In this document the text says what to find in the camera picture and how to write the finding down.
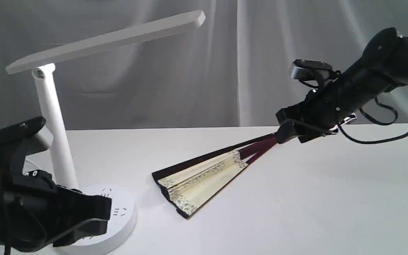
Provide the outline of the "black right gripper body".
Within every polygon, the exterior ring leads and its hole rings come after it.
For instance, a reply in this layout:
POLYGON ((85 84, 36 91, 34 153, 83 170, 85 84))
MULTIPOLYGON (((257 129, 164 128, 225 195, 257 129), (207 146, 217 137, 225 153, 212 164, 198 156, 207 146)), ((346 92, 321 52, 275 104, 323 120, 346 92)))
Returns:
POLYGON ((279 123, 291 120, 295 123, 297 137, 302 135, 305 128, 338 130, 346 119, 346 93, 342 90, 325 90, 309 92, 305 99, 295 105, 280 109, 276 113, 279 123))

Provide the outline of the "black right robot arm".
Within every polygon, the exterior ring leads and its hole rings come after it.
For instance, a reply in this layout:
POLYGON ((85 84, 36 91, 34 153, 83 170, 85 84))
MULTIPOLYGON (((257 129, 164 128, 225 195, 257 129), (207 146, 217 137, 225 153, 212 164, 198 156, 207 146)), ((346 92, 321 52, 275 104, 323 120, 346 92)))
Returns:
POLYGON ((382 93, 408 86, 408 37, 398 34, 394 27, 381 30, 372 37, 361 57, 346 71, 333 70, 331 65, 321 61, 296 59, 290 76, 308 86, 310 91, 303 101, 276 113, 278 144, 295 138, 305 143, 339 132, 358 144, 380 144, 408 137, 406 132, 388 139, 361 141, 350 137, 342 128, 356 120, 356 111, 376 125, 393 124, 394 121, 377 121, 363 110, 371 100, 398 118, 396 109, 378 100, 382 93))

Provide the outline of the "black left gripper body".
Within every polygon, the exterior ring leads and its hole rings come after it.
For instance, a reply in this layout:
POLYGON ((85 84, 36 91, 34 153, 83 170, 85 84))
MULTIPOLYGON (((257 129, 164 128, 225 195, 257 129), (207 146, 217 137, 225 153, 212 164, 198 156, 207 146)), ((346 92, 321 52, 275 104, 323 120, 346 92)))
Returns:
POLYGON ((0 218, 4 251, 32 253, 82 222, 60 222, 57 184, 45 171, 0 172, 0 218))

